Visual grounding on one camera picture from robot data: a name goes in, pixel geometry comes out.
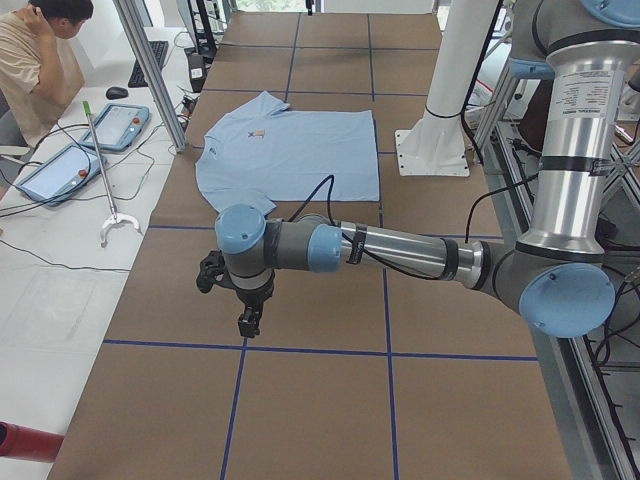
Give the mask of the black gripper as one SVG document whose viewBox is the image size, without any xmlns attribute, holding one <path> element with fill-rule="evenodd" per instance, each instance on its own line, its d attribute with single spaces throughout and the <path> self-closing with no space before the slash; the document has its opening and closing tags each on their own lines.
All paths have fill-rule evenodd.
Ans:
<svg viewBox="0 0 640 480">
<path fill-rule="evenodd" d="M 260 335 L 260 321 L 264 310 L 264 303 L 274 292 L 273 285 L 264 285 L 257 289 L 235 288 L 236 296 L 244 305 L 244 311 L 238 318 L 239 333 L 244 338 Z"/>
</svg>

